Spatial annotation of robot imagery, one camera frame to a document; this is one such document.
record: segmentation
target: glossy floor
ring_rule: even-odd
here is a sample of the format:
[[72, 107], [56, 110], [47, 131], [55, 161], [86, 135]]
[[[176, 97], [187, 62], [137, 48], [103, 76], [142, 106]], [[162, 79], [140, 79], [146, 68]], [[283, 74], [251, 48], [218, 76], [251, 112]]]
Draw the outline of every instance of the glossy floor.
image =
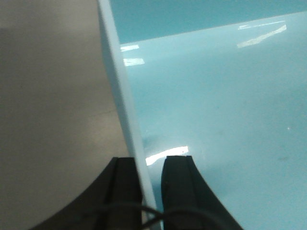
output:
[[121, 49], [159, 208], [187, 154], [244, 229], [307, 229], [306, 12]]
[[25, 230], [126, 156], [95, 0], [0, 1], [0, 229]]

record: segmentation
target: floor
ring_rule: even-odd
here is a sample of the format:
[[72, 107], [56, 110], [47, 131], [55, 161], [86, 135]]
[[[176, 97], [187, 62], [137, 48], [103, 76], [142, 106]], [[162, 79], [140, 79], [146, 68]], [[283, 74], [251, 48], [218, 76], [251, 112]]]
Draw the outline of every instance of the floor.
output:
[[0, 229], [25, 230], [127, 156], [95, 0], [0, 2]]

